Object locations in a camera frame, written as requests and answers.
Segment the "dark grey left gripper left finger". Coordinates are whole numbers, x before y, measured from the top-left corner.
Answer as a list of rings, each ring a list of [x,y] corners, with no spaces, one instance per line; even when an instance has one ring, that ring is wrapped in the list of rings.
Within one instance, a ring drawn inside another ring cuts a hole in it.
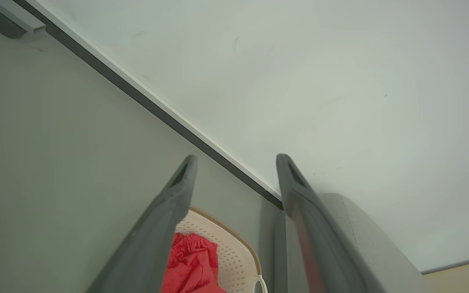
[[[188,155],[97,275],[88,293],[159,293],[177,224],[190,208],[198,162]]]

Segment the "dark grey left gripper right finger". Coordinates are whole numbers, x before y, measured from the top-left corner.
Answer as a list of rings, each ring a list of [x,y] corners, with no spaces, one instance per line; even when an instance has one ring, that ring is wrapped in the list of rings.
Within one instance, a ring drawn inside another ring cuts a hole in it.
[[[276,156],[284,211],[296,228],[311,293],[376,293],[378,280],[289,155]]]

